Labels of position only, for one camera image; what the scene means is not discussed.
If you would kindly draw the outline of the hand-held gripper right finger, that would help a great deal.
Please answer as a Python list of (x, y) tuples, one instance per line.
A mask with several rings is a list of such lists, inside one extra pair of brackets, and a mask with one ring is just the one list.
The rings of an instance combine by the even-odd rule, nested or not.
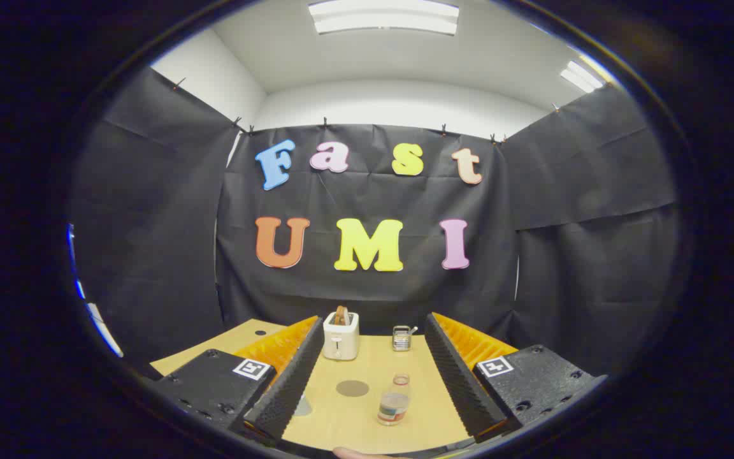
[(424, 337), (466, 432), (488, 441), (539, 424), (606, 380), (547, 346), (522, 349), (438, 313)]

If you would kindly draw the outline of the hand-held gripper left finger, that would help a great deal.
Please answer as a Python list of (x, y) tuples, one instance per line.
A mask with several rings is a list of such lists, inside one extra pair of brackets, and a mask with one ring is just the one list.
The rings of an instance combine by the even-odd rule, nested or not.
[(207, 349), (151, 387), (224, 435), (276, 444), (294, 416), (324, 343), (311, 316), (235, 353)]

